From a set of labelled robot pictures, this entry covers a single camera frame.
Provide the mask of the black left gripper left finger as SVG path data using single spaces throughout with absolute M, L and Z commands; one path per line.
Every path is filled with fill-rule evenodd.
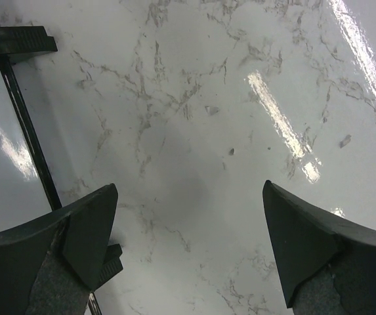
M 49 214 L 0 232 L 0 314 L 84 314 L 115 218 L 105 185 Z

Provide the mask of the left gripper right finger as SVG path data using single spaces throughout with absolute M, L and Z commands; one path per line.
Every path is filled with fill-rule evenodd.
M 376 230 L 266 181 L 264 214 L 287 308 L 376 314 Z

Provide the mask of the black framed whiteboard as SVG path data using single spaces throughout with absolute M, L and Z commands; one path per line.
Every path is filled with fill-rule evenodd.
M 50 197 L 51 185 L 32 159 L 33 147 L 22 130 L 20 107 L 24 100 L 10 62 L 0 58 L 0 232 L 49 214 L 62 206 Z M 94 293 L 84 314 L 100 314 Z

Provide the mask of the black board stand foot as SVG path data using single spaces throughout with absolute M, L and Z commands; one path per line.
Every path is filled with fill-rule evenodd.
M 14 64 L 57 51 L 54 37 L 43 26 L 0 27 L 0 57 L 10 57 Z
M 109 245 L 104 256 L 98 281 L 94 290 L 102 287 L 106 282 L 111 280 L 114 276 L 123 270 L 121 263 L 122 248 L 119 244 Z

